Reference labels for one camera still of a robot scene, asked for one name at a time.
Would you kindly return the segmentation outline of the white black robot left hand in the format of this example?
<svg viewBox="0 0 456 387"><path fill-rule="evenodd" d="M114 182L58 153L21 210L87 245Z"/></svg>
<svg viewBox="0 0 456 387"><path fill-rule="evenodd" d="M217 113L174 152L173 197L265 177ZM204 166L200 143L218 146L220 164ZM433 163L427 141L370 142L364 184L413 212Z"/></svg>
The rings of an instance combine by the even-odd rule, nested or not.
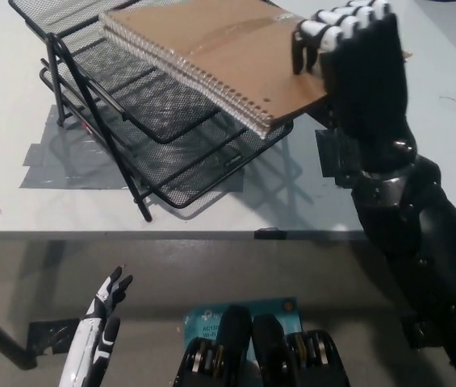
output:
<svg viewBox="0 0 456 387"><path fill-rule="evenodd" d="M106 278L77 325L59 380L60 387L102 384L120 328L120 319L113 313L126 298L133 280L133 276L122 274L123 268L119 266Z"/></svg>

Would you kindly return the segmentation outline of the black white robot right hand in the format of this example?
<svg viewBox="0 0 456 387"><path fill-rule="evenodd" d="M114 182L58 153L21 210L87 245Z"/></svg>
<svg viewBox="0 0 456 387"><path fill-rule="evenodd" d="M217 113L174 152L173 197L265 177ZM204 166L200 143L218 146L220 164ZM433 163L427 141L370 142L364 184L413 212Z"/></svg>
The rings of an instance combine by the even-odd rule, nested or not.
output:
<svg viewBox="0 0 456 387"><path fill-rule="evenodd" d="M296 75L319 65L337 126L359 148L367 173L391 173L416 158L397 17L389 1L318 10L292 33Z"/></svg>

